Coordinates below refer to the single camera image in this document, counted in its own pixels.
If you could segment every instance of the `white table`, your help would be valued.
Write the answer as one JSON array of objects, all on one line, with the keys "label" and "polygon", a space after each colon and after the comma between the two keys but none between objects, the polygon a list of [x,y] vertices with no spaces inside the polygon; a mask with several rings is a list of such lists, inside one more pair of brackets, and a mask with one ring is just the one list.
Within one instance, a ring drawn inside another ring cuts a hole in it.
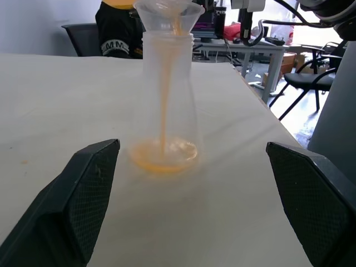
[{"label": "white table", "polygon": [[155,176],[128,160],[141,67],[105,57],[0,55],[0,243],[77,150],[118,137],[110,204],[89,266],[311,266],[265,153],[268,141],[298,144],[229,64],[192,66],[200,166]]},{"label": "white table", "polygon": [[[194,40],[194,44],[202,45],[202,47],[200,47],[198,49],[201,51],[223,51],[223,52],[229,51],[227,45],[225,44],[224,40],[222,40],[222,39],[217,39],[217,40],[213,39],[213,40],[211,40],[211,42],[205,43],[205,42],[201,42],[200,39],[197,38]],[[269,74],[266,86],[264,87],[264,92],[263,92],[263,96],[262,96],[262,100],[265,103],[267,103],[270,93],[274,92],[276,90],[276,86],[278,84],[278,75],[279,75],[280,68],[282,66],[283,55],[284,55],[284,52],[285,52],[287,46],[276,46],[272,43],[265,41],[264,39],[262,39],[260,41],[260,43],[254,47],[247,47],[247,46],[244,46],[242,43],[234,44],[232,42],[229,42],[229,46],[230,46],[230,49],[232,52],[245,53],[243,69],[241,71],[241,75],[243,77],[246,76],[251,53],[274,54],[275,58],[273,60],[270,74]]]}]

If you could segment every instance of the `funnel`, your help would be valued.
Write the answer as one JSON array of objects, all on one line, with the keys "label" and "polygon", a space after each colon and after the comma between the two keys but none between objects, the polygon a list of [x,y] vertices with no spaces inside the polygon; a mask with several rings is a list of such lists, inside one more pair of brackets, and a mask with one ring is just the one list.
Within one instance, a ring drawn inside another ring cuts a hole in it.
[{"label": "funnel", "polygon": [[204,13],[204,7],[187,0],[140,0],[136,2],[141,21],[147,31],[175,32],[187,35]]}]

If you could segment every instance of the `chair leg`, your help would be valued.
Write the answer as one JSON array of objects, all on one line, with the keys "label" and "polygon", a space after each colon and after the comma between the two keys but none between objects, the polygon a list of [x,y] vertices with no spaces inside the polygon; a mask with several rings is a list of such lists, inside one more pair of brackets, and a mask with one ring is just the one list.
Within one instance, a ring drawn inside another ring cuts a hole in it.
[{"label": "chair leg", "polygon": [[295,107],[296,104],[298,104],[298,102],[309,92],[309,90],[305,90],[303,91],[303,93],[301,93],[301,95],[293,102],[293,104],[290,105],[289,108],[287,108],[287,110],[283,113],[282,116],[279,117],[279,120],[283,120],[283,118],[293,109],[293,107]]},{"label": "chair leg", "polygon": [[315,98],[317,99],[317,111],[320,109],[320,103],[319,103],[319,91],[315,90]]},{"label": "chair leg", "polygon": [[283,89],[279,92],[279,94],[273,99],[273,101],[271,102],[271,104],[269,104],[269,107],[270,107],[270,108],[271,108],[271,107],[273,106],[273,104],[277,101],[277,99],[278,99],[281,95],[283,95],[284,90],[286,90],[288,86],[289,86],[289,84],[287,83],[287,84],[283,87]]}]

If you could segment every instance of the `desk leg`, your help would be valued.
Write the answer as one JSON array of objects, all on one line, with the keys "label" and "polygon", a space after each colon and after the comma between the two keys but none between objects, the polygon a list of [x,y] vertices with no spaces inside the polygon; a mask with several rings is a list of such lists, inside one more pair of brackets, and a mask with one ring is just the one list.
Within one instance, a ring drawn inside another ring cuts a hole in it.
[{"label": "desk leg", "polygon": [[243,64],[243,69],[241,71],[241,75],[245,78],[247,73],[247,68],[249,67],[251,53],[245,53],[245,59]]},{"label": "desk leg", "polygon": [[283,55],[284,55],[284,50],[281,50],[274,55],[273,64],[269,70],[268,80],[267,80],[265,90],[263,91],[263,96],[262,96],[262,100],[266,104],[267,104],[270,92],[273,92],[276,90],[278,76],[279,76],[280,68],[282,66],[282,61],[283,61]]}]

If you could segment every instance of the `black t-shirt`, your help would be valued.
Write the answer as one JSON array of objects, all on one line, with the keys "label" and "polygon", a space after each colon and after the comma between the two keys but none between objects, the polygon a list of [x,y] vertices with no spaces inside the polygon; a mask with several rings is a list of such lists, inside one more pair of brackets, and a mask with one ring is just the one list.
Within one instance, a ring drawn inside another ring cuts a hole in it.
[{"label": "black t-shirt", "polygon": [[103,56],[142,59],[142,24],[129,11],[101,3],[95,19]]}]

